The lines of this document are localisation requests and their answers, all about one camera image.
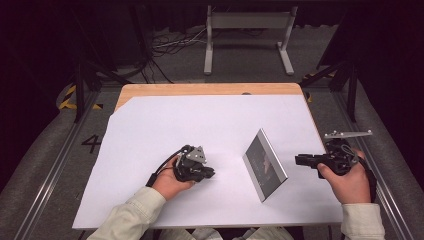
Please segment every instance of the person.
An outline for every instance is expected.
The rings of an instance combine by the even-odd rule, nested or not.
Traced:
[[[358,156],[364,159],[364,154],[355,150]],[[153,186],[141,188],[125,204],[118,205],[106,221],[88,239],[125,239],[138,240],[158,217],[162,206],[174,198],[179,192],[190,189],[193,181],[179,182],[172,171],[168,169],[176,160],[173,158],[163,170]],[[352,167],[344,176],[336,175],[324,164],[318,165],[318,170],[327,179],[333,192],[343,209],[343,222],[341,231],[346,239],[384,239],[384,227],[382,225],[380,207],[371,203],[369,184],[365,169],[361,164]],[[200,229],[189,233],[184,229],[165,230],[161,239],[196,240],[219,239],[219,234],[213,229]],[[246,232],[243,239],[293,239],[291,235],[281,227],[264,227],[252,229]]]

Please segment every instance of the hand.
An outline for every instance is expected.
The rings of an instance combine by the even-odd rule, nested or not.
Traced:
[[[354,150],[359,157],[365,159],[365,154],[357,149]],[[362,164],[355,164],[350,171],[343,175],[336,175],[325,164],[318,164],[321,175],[327,179],[333,189],[334,195],[341,204],[370,203],[370,188],[365,169]]]
[[[165,165],[165,169],[159,173],[159,176],[152,186],[152,188],[158,191],[166,201],[171,200],[179,192],[191,188],[195,183],[194,181],[180,182],[175,178],[173,163],[177,158],[178,156],[175,156]]]

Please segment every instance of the person's right hand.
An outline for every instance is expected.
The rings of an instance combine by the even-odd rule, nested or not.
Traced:
[[[358,156],[364,159],[364,153],[355,150]],[[342,204],[350,203],[370,203],[370,188],[365,169],[362,164],[355,164],[350,171],[343,175],[336,175],[325,164],[318,164],[321,175],[327,179],[333,189],[334,195]]]

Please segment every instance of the sleeve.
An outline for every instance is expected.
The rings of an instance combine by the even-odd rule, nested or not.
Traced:
[[[343,204],[342,233],[346,239],[384,239],[380,206],[374,203]]]
[[[143,187],[125,204],[114,207],[106,221],[88,239],[138,240],[156,220],[165,202],[159,192]]]

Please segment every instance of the white surface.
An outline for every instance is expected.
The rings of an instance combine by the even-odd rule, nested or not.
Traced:
[[[263,128],[288,180],[261,203],[242,156]],[[340,204],[300,153],[324,148],[302,95],[137,97],[114,113],[73,228],[97,228],[183,145],[203,146],[216,174],[165,204],[153,227],[341,222]]]

